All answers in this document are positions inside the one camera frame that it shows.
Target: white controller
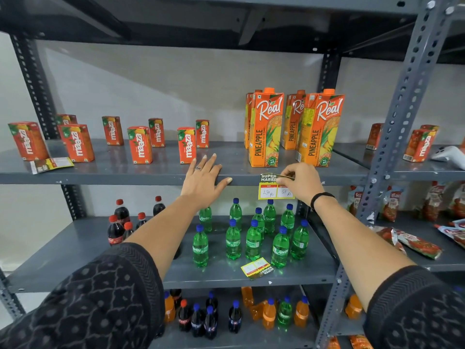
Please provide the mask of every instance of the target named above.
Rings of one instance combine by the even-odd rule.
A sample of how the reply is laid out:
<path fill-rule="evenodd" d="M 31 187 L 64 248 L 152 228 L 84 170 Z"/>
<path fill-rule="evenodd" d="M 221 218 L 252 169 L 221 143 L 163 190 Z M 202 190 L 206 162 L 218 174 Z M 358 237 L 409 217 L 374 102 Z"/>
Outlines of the white controller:
<path fill-rule="evenodd" d="M 431 160 L 450 161 L 459 169 L 465 170 L 465 153 L 456 146 L 441 147 L 430 157 Z"/>

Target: black printed fabric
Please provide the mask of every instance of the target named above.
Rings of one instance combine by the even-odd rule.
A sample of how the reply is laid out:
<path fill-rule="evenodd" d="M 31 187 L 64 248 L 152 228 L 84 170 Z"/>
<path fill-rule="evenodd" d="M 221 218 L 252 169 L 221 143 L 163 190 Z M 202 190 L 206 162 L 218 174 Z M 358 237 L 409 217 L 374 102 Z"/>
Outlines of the black printed fabric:
<path fill-rule="evenodd" d="M 0 348 L 147 348 L 164 316 L 163 285 L 153 259 L 142 246 L 122 243 L 1 330 Z"/>
<path fill-rule="evenodd" d="M 464 299 L 426 269 L 405 267 L 375 292 L 364 330 L 374 349 L 465 348 Z"/>

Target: sprite bottle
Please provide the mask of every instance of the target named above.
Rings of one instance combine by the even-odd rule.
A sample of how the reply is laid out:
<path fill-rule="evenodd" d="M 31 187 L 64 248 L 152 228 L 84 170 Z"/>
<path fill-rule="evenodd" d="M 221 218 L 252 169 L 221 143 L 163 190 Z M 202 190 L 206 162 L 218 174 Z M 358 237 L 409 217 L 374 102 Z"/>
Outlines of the sprite bottle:
<path fill-rule="evenodd" d="M 291 299 L 288 296 L 284 297 L 284 301 L 279 304 L 278 310 L 278 323 L 284 327 L 291 324 L 293 319 L 293 311 L 291 305 Z"/>
<path fill-rule="evenodd" d="M 287 262 L 289 252 L 289 239 L 286 235 L 286 227 L 279 227 L 279 234 L 274 237 L 273 250 L 271 252 L 271 264 L 276 268 L 282 268 Z"/>
<path fill-rule="evenodd" d="M 259 232 L 261 234 L 261 238 L 262 238 L 261 240 L 263 241 L 263 239 L 264 239 L 264 219 L 263 219 L 260 207 L 255 208 L 255 215 L 253 216 L 252 219 L 255 219 L 259 223 L 258 229 L 259 229 Z"/>
<path fill-rule="evenodd" d="M 265 234 L 274 233 L 274 224 L 276 222 L 276 209 L 273 205 L 274 201 L 272 199 L 268 200 L 268 204 L 263 210 L 263 219 L 264 219 L 264 232 Z"/>
<path fill-rule="evenodd" d="M 236 225 L 236 220 L 230 219 L 229 228 L 226 231 L 226 256 L 231 260 L 240 257 L 240 230 Z"/>
<path fill-rule="evenodd" d="M 296 260 L 301 260 L 305 256 L 308 246 L 308 222 L 302 219 L 300 227 L 295 229 L 294 237 L 291 243 L 291 256 Z"/>
<path fill-rule="evenodd" d="M 236 221 L 236 228 L 242 230 L 242 208 L 239 205 L 239 198 L 232 200 L 232 206 L 229 210 L 229 219 Z"/>
<path fill-rule="evenodd" d="M 261 234 L 258 229 L 258 220 L 252 219 L 250 224 L 251 227 L 247 231 L 246 236 L 246 257 L 251 261 L 255 261 L 260 258 Z"/>
<path fill-rule="evenodd" d="M 292 238 L 292 233 L 294 230 L 294 222 L 295 216 L 294 212 L 292 211 L 294 206 L 292 204 L 288 204 L 286 206 L 286 211 L 281 216 L 281 225 L 287 228 L 287 236 Z"/>
<path fill-rule="evenodd" d="M 198 224 L 197 233 L 194 235 L 192 251 L 194 252 L 194 263 L 197 267 L 205 267 L 208 263 L 208 238 L 204 232 L 204 227 Z"/>
<path fill-rule="evenodd" d="M 199 217 L 201 224 L 204 226 L 205 232 L 210 233 L 212 231 L 212 209 L 210 207 L 201 209 Z"/>

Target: left hand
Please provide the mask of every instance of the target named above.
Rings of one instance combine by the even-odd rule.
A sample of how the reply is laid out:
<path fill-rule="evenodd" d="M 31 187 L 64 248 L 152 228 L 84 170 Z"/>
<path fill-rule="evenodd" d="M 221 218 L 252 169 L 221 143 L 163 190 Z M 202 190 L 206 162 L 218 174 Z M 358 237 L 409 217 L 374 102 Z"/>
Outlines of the left hand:
<path fill-rule="evenodd" d="M 221 164 L 213 165 L 216 160 L 216 154 L 213 154 L 210 160 L 207 161 L 206 159 L 207 157 L 204 155 L 197 165 L 201 170 L 195 170 L 197 160 L 192 161 L 181 190 L 181 196 L 190 197 L 198 210 L 211 205 L 225 187 L 233 181 L 232 178 L 225 178 L 215 187 L 215 180 L 221 170 Z"/>

